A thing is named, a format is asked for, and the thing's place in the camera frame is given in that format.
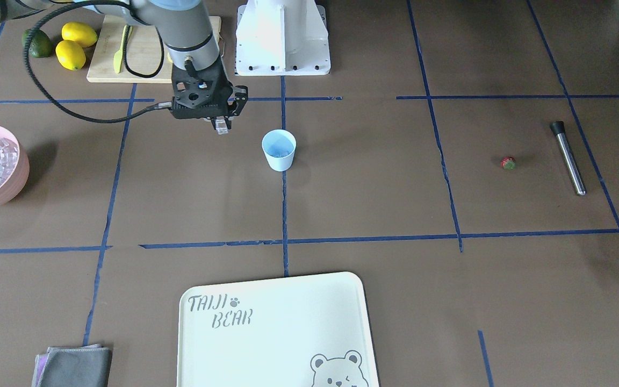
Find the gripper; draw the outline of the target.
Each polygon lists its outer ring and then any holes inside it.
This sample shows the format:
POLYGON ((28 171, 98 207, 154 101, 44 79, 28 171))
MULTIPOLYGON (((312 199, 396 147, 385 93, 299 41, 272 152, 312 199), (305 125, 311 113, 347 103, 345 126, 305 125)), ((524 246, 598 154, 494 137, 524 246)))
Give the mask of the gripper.
POLYGON ((212 64, 202 71, 202 79, 208 85, 204 91, 205 102, 202 103, 205 118, 214 119, 213 127, 217 133, 231 130, 232 108, 228 99, 233 93, 233 86, 228 80, 223 64, 212 64))

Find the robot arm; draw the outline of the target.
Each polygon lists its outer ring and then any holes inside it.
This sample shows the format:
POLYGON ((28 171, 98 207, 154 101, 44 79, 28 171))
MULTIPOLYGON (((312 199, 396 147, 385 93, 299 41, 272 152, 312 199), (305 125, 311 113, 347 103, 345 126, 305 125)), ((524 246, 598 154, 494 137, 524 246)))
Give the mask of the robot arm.
POLYGON ((86 8, 98 14, 123 18, 129 25, 155 27, 161 46, 172 60, 174 97, 127 117, 120 123, 155 110, 168 110, 176 119, 209 121, 218 134, 231 129, 248 100, 248 89, 228 80, 213 25, 202 1, 0 1, 0 24, 44 13, 33 30, 55 17, 86 8))

